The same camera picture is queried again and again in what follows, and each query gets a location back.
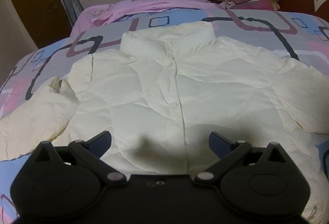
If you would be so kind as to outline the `white puffer jacket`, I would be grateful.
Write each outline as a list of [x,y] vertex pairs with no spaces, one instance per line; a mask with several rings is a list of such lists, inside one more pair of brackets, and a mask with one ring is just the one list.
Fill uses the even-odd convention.
[[211,23],[122,36],[63,79],[50,78],[1,120],[1,160],[109,131],[103,160],[126,174],[197,174],[212,165],[210,130],[256,147],[278,142],[307,179],[303,216],[328,222],[328,181],[313,133],[328,133],[328,76],[229,37]]

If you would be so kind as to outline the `pink blanket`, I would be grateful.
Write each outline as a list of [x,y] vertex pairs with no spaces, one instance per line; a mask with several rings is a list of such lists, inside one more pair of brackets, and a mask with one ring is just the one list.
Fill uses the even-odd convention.
[[113,23],[126,16],[158,13],[174,8],[224,9],[225,6],[208,0],[123,0],[114,4],[95,5],[82,11],[70,35],[79,35],[83,31]]

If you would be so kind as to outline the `patterned bed sheet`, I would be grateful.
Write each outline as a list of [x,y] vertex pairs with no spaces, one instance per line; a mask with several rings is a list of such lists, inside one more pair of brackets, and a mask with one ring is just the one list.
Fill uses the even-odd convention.
[[209,21],[217,37],[260,47],[264,58],[278,55],[328,74],[328,23],[316,16],[261,10],[172,9],[139,14],[92,28],[23,57],[1,86],[1,117],[23,104],[47,79],[66,76],[90,52],[118,49],[126,31]]

